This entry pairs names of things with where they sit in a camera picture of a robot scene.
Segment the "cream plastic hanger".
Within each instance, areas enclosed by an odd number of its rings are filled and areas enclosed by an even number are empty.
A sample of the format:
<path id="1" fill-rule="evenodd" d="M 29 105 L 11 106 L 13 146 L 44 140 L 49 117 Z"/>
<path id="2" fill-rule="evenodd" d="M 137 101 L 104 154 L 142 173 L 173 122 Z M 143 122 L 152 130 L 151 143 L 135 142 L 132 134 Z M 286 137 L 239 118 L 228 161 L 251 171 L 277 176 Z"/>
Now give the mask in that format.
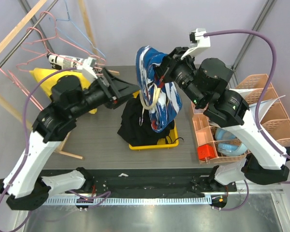
<path id="1" fill-rule="evenodd" d="M 153 84 L 153 94 L 150 97 L 149 96 L 149 92 L 147 94 L 147 98 L 148 98 L 148 104 L 145 102 L 144 97 L 143 97 L 143 93 L 140 91 L 139 92 L 139 99 L 140 99 L 140 103 L 142 105 L 142 111 L 141 111 L 141 116 L 139 118 L 139 125 L 142 126 L 143 124 L 143 118 L 144 118 L 144 112 L 145 110 L 151 110 L 152 108 L 155 107 L 155 105 L 158 102 L 159 96 L 160 96 L 160 92 L 161 89 L 156 85 Z"/>

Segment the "blue white patterned garment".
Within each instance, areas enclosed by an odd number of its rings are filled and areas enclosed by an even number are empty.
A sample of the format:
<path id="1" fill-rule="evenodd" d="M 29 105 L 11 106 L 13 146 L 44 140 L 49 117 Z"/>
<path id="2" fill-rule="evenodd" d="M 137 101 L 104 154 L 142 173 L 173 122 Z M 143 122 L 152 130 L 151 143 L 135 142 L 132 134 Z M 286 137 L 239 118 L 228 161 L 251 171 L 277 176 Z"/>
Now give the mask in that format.
<path id="1" fill-rule="evenodd" d="M 149 110 L 151 127 L 155 132 L 161 132 L 171 123 L 182 109 L 182 101 L 174 82 L 162 83 L 156 77 L 154 67 L 160 65 L 165 53 L 150 46 L 141 47 L 136 53 L 136 73 L 140 91 L 148 104 L 147 94 L 153 94 L 153 84 L 160 89 L 160 96 L 154 108 Z"/>

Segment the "black trousers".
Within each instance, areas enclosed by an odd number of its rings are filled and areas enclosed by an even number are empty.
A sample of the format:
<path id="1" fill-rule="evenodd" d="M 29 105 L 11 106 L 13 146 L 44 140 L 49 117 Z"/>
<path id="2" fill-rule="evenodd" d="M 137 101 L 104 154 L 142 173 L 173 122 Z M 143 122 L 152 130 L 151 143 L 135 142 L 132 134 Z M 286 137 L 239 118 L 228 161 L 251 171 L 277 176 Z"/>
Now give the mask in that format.
<path id="1" fill-rule="evenodd" d="M 141 111 L 142 105 L 139 96 L 126 103 L 117 134 L 128 144 L 132 146 L 156 145 L 158 140 L 166 138 L 170 130 L 174 129 L 174 122 L 171 122 L 161 132 L 155 132 L 151 127 L 149 111 L 147 110 L 144 112 L 143 124 L 140 126 Z"/>

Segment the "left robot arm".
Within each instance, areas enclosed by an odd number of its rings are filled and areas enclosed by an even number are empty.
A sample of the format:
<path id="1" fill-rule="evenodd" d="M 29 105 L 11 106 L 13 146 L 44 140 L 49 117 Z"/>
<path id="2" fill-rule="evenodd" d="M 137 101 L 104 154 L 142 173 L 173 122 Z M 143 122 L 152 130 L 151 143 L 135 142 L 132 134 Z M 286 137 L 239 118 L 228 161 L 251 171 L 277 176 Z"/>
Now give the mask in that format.
<path id="1" fill-rule="evenodd" d="M 40 173 L 80 116 L 101 105 L 116 109 L 138 90 L 137 85 L 113 76 L 107 69 L 102 69 L 102 75 L 88 88 L 82 87 L 75 73 L 59 78 L 51 89 L 51 103 L 38 114 L 32 131 L 25 134 L 26 148 L 20 159 L 11 173 L 0 179 L 0 194 L 7 195 L 9 208 L 33 211 L 59 193 L 91 191 L 94 178 L 83 167 L 56 176 Z"/>

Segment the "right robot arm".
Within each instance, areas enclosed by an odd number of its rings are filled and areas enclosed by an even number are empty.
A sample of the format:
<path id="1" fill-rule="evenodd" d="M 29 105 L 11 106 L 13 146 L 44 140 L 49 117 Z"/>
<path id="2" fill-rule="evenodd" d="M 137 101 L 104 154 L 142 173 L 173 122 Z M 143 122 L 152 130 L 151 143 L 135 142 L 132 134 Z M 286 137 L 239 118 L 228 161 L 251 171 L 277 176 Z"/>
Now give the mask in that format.
<path id="1" fill-rule="evenodd" d="M 250 151 L 240 161 L 213 167 L 208 178 L 209 188 L 219 191 L 224 186 L 241 180 L 259 185 L 286 183 L 290 170 L 286 166 L 290 147 L 283 147 L 256 125 L 249 104 L 227 85 L 233 75 L 218 58 L 207 58 L 196 68 L 187 47 L 176 47 L 154 66 L 157 78 L 175 82 L 194 103 L 196 109 L 220 128 L 235 135 Z"/>

